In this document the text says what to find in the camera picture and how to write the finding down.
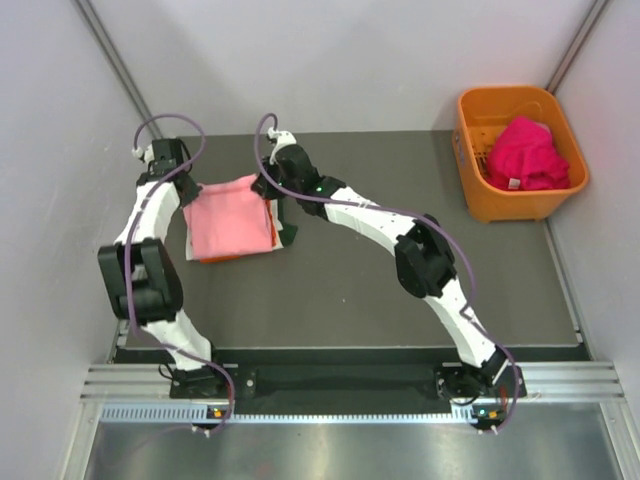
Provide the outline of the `magenta t shirt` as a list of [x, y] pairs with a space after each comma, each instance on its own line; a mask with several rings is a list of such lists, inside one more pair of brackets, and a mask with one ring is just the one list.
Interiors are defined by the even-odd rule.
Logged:
[[568, 189], [569, 164], [558, 153], [549, 127], [518, 116], [495, 143], [486, 160], [486, 180], [500, 190]]

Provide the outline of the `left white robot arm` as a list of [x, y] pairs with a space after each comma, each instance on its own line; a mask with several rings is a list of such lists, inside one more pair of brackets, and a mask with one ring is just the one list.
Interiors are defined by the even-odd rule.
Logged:
[[213, 361], [213, 346], [194, 327], [184, 309], [179, 275], [164, 245], [174, 214], [194, 201], [202, 188], [187, 170], [162, 178], [191, 155], [180, 139], [154, 140], [136, 148], [146, 166], [136, 181], [136, 201], [127, 224], [111, 245], [97, 254], [111, 308], [120, 320], [135, 314], [139, 332], [153, 338], [172, 357], [175, 385], [194, 385], [205, 396], [226, 387], [227, 374]]

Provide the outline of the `dark green t shirt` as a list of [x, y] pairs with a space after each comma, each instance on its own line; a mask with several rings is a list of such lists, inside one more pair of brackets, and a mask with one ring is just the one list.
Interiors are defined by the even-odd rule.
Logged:
[[272, 202], [272, 213], [276, 229], [275, 249], [286, 248], [294, 242], [298, 227], [285, 220], [284, 203], [282, 200], [274, 200]]

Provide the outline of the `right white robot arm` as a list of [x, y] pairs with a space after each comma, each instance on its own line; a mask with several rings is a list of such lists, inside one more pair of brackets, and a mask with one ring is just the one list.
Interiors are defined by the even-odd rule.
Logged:
[[297, 144], [257, 163], [252, 189], [258, 195], [293, 198], [307, 214], [353, 230], [393, 256], [401, 287], [435, 312], [456, 346], [461, 364], [442, 374], [442, 395], [469, 404], [502, 385], [509, 357], [477, 319], [455, 268], [455, 245], [433, 217], [379, 206], [320, 174]]

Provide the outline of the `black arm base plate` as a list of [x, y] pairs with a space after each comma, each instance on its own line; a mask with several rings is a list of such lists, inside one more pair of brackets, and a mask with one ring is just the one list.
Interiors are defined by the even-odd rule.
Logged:
[[[223, 348], [214, 355], [235, 385], [236, 411], [249, 414], [441, 413], [442, 374], [461, 364], [452, 347]], [[224, 400], [225, 379], [175, 385], [161, 349], [122, 348], [112, 364], [150, 364], [171, 381], [171, 400]]]

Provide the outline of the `light pink t shirt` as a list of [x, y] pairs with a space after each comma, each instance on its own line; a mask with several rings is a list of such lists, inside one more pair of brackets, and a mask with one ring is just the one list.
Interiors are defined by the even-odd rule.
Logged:
[[272, 225], [267, 205], [251, 190], [255, 174], [204, 185], [183, 208], [189, 260], [209, 261], [270, 252]]

